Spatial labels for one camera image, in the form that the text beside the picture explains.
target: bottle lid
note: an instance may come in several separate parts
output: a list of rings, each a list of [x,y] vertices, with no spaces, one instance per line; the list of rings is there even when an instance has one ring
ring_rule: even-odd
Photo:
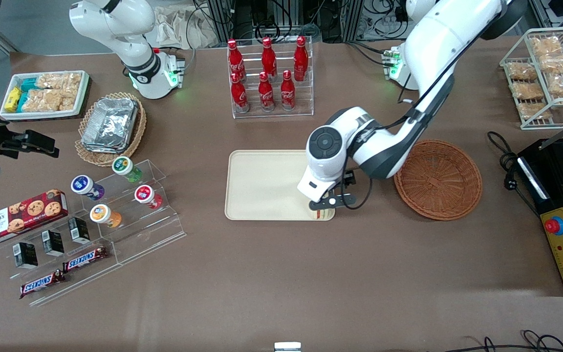
[[[112,171],[115,174],[124,176],[134,169],[134,163],[127,156],[119,156],[112,162]]]
[[[77,194],[87,194],[92,189],[92,179],[86,175],[80,175],[71,181],[71,190]]]
[[[105,204],[97,204],[90,210],[90,219],[96,223],[106,222],[112,215],[112,210]]]
[[[152,201],[154,196],[156,196],[155,192],[152,187],[148,185],[141,185],[136,189],[136,192],[134,192],[134,198],[143,204],[147,204]]]

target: walkers cookie box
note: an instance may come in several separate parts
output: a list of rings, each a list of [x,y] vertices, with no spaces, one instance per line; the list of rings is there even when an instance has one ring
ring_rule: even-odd
[[[65,194],[53,189],[0,210],[0,242],[67,216]]]

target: brown table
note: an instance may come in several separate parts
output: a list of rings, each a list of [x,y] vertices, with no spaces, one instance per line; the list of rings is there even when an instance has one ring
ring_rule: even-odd
[[[319,44],[313,117],[237,121],[225,49],[197,53],[184,89],[143,100],[148,125],[134,155],[167,174],[188,236],[42,308],[11,299],[17,288],[0,264],[0,351],[270,351],[275,341],[301,341],[307,352],[436,352],[475,345],[467,336],[521,343],[525,328],[563,339],[563,287],[541,225],[503,188],[499,153],[485,137],[495,130],[518,151],[550,136],[518,128],[497,70],[515,40],[479,42],[463,56],[451,97],[423,136],[457,144],[483,176],[478,207],[453,222],[416,214],[392,180],[376,182],[364,208],[340,210],[330,222],[226,219],[233,150],[302,149],[338,109],[360,105],[388,123],[409,106],[396,104],[399,87],[377,65],[348,46]],[[14,72],[84,69],[94,80],[91,101],[136,93],[112,54],[13,54],[12,62]],[[110,173],[76,155],[78,123],[12,126],[52,136],[61,154],[0,157],[0,208],[67,189],[80,172]],[[355,187],[359,197],[365,181]]]

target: wicker basket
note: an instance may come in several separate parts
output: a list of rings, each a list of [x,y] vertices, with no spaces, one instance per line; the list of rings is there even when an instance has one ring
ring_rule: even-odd
[[[138,103],[138,114],[136,115],[136,125],[134,126],[134,130],[132,130],[132,138],[130,140],[130,146],[122,154],[89,152],[82,145],[81,139],[75,142],[75,149],[78,151],[78,155],[80,156],[80,158],[94,165],[99,165],[101,167],[110,167],[112,166],[112,161],[114,161],[114,159],[116,159],[118,156],[121,155],[132,156],[132,154],[134,154],[134,151],[136,151],[138,145],[140,144],[140,140],[143,138],[143,133],[145,133],[145,126],[147,125],[147,114],[145,114],[145,109],[143,108],[143,104],[140,102],[140,100],[138,100],[138,98],[136,98],[136,96],[133,96],[132,94],[111,93],[108,94],[107,96],[104,96],[103,98],[112,98],[112,99],[127,98],[127,99],[132,99],[133,101]],[[94,110],[95,104],[96,102],[93,103],[92,107],[90,107],[90,109],[87,110],[86,114],[84,115],[84,118],[82,119],[82,122],[80,123],[80,128],[78,129],[78,132],[80,132],[80,137],[84,134],[84,131],[86,130],[86,127],[88,125],[88,119],[92,115],[92,111]]]
[[[418,142],[395,174],[395,186],[407,205],[435,220],[462,218],[475,209],[482,194],[475,162],[442,140]]]

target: coca-cola bottle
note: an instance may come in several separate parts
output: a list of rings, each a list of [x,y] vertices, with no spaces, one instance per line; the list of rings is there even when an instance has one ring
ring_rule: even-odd
[[[297,49],[295,49],[295,81],[303,82],[308,71],[308,51],[305,49],[305,37],[297,37]]]
[[[233,39],[228,40],[227,47],[230,49],[230,55],[228,57],[230,70],[232,70],[232,73],[237,73],[241,82],[244,82],[244,80],[246,80],[246,71],[244,71],[244,61],[236,45],[236,41]]]
[[[283,82],[281,83],[281,107],[290,111],[295,108],[295,83],[292,82],[292,74],[290,70],[284,71],[282,74]]]
[[[275,52],[272,48],[272,41],[269,37],[264,37],[262,40],[262,45],[264,46],[264,51],[262,51],[262,68],[264,72],[268,74],[268,80],[270,82],[277,81],[277,58],[275,57]]]
[[[260,103],[262,104],[262,110],[273,111],[275,109],[275,102],[273,101],[273,87],[271,83],[268,82],[268,74],[266,72],[260,72],[260,86],[258,87],[260,92]]]
[[[249,102],[246,100],[246,91],[240,82],[240,76],[237,73],[232,73],[232,99],[236,104],[237,113],[246,113],[249,111]]]

